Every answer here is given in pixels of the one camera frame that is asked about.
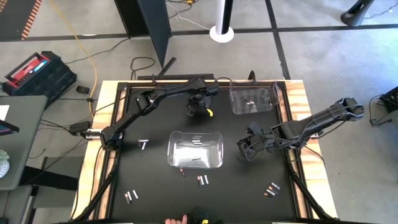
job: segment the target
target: black tabletop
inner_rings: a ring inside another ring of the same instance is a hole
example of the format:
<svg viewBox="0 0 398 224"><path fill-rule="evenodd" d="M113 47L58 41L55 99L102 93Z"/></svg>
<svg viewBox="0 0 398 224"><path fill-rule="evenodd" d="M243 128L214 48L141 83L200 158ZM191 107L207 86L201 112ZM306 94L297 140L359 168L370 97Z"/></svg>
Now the black tabletop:
<svg viewBox="0 0 398 224"><path fill-rule="evenodd" d="M10 156L10 169L0 179L0 190L13 190L18 186L46 102L45 96L0 97L0 105L10 106L5 121L19 128L19 133L0 136L0 149Z"/></svg>
<svg viewBox="0 0 398 224"><path fill-rule="evenodd" d="M247 136L250 122L264 129L277 125L276 108L263 113L236 115L228 91L216 96L214 117L190 118L183 114L187 96L167 98L147 116L140 117L126 130L115 181L111 215L117 222L163 222L180 218L195 207L226 222L293 220L294 209L283 153L260 152L253 162L245 161L236 143ZM170 133L213 133L223 135L223 165L217 169L185 170L186 178L167 162ZM148 139L140 150L138 139ZM207 175L209 184L199 188L198 175ZM263 196L270 182L280 185L275 198ZM135 190L139 199L131 205L124 194Z"/></svg>

